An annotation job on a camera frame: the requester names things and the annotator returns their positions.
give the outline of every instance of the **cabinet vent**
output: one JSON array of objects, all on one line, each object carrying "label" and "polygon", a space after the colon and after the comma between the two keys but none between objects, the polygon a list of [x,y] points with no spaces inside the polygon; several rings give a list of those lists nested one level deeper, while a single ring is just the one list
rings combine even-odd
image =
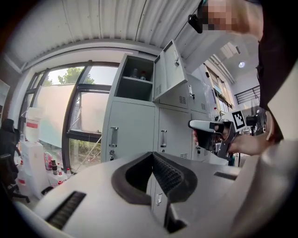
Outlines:
[{"label": "cabinet vent", "polygon": [[182,96],[179,96],[179,102],[182,103],[182,104],[186,104],[186,98],[182,97]]},{"label": "cabinet vent", "polygon": [[155,95],[157,96],[157,95],[159,95],[159,94],[161,94],[161,93],[162,93],[162,85],[156,87]]},{"label": "cabinet vent", "polygon": [[181,154],[180,157],[183,159],[187,159],[187,154]]}]

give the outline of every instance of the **tree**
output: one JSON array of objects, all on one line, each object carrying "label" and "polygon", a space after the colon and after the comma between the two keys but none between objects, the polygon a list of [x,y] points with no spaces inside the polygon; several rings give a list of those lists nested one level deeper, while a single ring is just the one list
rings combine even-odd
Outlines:
[{"label": "tree", "polygon": [[[58,80],[61,84],[75,83],[78,80],[82,70],[82,68],[68,68],[66,74],[64,74],[62,77],[58,76]],[[94,79],[91,78],[90,74],[87,75],[87,77],[84,80],[84,83],[95,84]]]},{"label": "tree", "polygon": [[53,85],[53,81],[51,79],[48,79],[48,75],[47,75],[47,77],[44,80],[42,86],[45,86],[46,87],[46,86],[51,86],[51,85]]}]

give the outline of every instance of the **ceiling light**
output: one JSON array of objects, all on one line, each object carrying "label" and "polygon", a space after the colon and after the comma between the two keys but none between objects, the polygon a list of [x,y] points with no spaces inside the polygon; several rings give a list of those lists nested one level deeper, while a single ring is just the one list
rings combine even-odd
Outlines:
[{"label": "ceiling light", "polygon": [[240,62],[239,63],[239,68],[243,68],[245,66],[245,63],[244,62]]}]

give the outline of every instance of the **cabinet shelf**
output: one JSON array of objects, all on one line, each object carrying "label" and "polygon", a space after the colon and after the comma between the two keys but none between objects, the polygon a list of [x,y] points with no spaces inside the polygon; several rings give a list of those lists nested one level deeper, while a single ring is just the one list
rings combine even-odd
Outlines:
[{"label": "cabinet shelf", "polygon": [[151,101],[153,83],[146,80],[122,77],[119,82],[116,97]]}]

